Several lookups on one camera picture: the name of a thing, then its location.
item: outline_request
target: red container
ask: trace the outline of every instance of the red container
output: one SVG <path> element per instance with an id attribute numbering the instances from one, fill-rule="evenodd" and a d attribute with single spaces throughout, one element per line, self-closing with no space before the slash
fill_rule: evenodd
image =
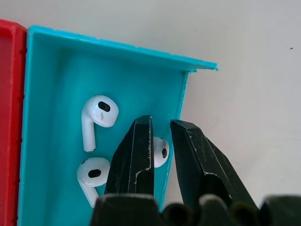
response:
<path id="1" fill-rule="evenodd" d="M 26 29 L 0 20 L 0 226 L 15 226 L 20 170 Z"/>

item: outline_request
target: turquoise container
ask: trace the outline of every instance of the turquoise container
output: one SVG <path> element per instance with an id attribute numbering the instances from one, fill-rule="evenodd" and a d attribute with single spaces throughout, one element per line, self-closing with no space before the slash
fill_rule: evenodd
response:
<path id="1" fill-rule="evenodd" d="M 170 119 L 179 119 L 188 74 L 217 64 L 32 26 L 28 30 L 18 203 L 19 226 L 87 226 L 93 209 L 77 181 L 90 157 L 111 161 L 133 120 L 152 115 L 154 136 L 171 147 L 155 169 L 162 209 L 173 158 Z M 83 150 L 81 111 L 94 95 L 119 107 L 113 127 L 95 127 L 96 149 Z M 103 194 L 104 186 L 97 188 Z"/>

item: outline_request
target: teal tray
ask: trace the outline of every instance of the teal tray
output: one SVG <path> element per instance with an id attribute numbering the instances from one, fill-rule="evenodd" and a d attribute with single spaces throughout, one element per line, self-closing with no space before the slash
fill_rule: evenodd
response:
<path id="1" fill-rule="evenodd" d="M 155 198 L 162 209 L 173 158 L 170 119 L 179 119 L 188 74 L 215 63 L 107 40 L 32 26 L 25 72 L 19 226 L 87 226 L 93 209 L 76 177 L 87 158 L 111 160 L 139 116 L 152 115 L 154 136 L 171 147 L 155 169 Z M 94 95 L 119 107 L 111 128 L 95 127 L 97 145 L 83 150 L 81 110 Z M 98 188 L 103 194 L 104 186 Z"/>

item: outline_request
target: wireless earbud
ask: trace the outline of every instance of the wireless earbud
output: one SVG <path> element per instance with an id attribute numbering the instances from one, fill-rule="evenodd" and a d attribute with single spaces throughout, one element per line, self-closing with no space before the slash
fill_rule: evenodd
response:
<path id="1" fill-rule="evenodd" d="M 81 112 L 84 150 L 95 150 L 94 123 L 102 127 L 114 125 L 119 110 L 114 101 L 106 96 L 94 96 L 89 99 Z"/>
<path id="2" fill-rule="evenodd" d="M 169 145 L 166 140 L 154 137 L 154 166 L 155 168 L 162 166 L 169 155 Z"/>
<path id="3" fill-rule="evenodd" d="M 109 170 L 110 162 L 104 158 L 89 158 L 77 170 L 77 180 L 92 208 L 98 198 L 95 187 L 107 183 Z"/>

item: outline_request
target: white earbud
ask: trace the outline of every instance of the white earbud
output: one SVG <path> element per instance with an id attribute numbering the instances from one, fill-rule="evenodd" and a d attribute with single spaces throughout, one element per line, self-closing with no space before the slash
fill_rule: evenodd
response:
<path id="1" fill-rule="evenodd" d="M 104 158 L 89 158 L 77 170 L 77 180 L 92 208 L 98 198 L 95 187 L 107 183 L 109 170 L 110 162 Z"/>
<path id="2" fill-rule="evenodd" d="M 166 140 L 154 137 L 154 165 L 155 168 L 162 166 L 169 155 L 169 145 Z"/>
<path id="3" fill-rule="evenodd" d="M 114 125 L 119 110 L 114 101 L 106 96 L 94 96 L 89 99 L 81 112 L 84 150 L 95 150 L 94 123 L 102 127 Z"/>

